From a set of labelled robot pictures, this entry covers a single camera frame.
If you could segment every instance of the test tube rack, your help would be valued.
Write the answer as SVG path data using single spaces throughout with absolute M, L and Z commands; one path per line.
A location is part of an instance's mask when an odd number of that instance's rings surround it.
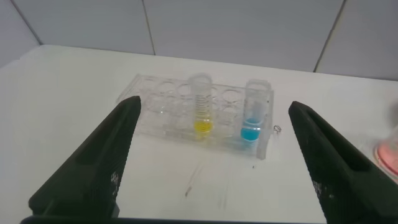
M 266 94 L 266 114 L 259 139 L 247 142 L 241 137 L 245 88 L 212 84 L 213 129 L 198 138 L 193 127 L 194 99 L 188 80 L 137 74 L 116 100 L 140 96 L 141 115 L 136 133 L 188 141 L 210 149 L 221 149 L 265 159 L 272 134 L 274 92 Z

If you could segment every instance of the white table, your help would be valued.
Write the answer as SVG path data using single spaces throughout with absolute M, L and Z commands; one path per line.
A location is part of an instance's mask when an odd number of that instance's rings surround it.
M 120 217 L 325 223 L 288 115 L 291 102 L 311 106 L 359 147 L 398 123 L 398 82 L 43 45 L 0 69 L 1 223 L 31 214 L 29 197 L 115 107 L 135 74 L 186 79 L 197 72 L 233 86 L 268 80 L 282 133 L 264 161 L 135 134 Z

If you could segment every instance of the white wall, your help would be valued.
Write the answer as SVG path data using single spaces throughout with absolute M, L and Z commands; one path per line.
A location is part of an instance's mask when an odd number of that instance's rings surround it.
M 398 1 L 347 0 L 317 72 L 398 80 Z
M 43 44 L 154 54 L 141 0 L 14 0 Z
M 156 55 L 312 72 L 342 0 L 144 0 Z
M 0 0 L 0 68 L 38 45 L 11 0 Z

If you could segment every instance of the test tube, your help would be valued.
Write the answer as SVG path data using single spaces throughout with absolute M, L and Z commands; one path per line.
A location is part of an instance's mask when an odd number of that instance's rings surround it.
M 189 79 L 191 93 L 194 99 L 193 127 L 199 137 L 205 137 L 213 129 L 212 101 L 211 101 L 211 77 L 200 73 Z
M 267 94 L 271 85 L 264 80 L 249 80 L 246 83 L 244 99 L 243 124 L 241 137 L 254 142 L 259 139 L 267 109 Z

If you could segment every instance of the pink object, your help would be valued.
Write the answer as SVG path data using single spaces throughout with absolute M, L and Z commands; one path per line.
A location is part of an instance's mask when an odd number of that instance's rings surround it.
M 376 150 L 376 158 L 388 171 L 398 175 L 398 128 L 380 143 Z

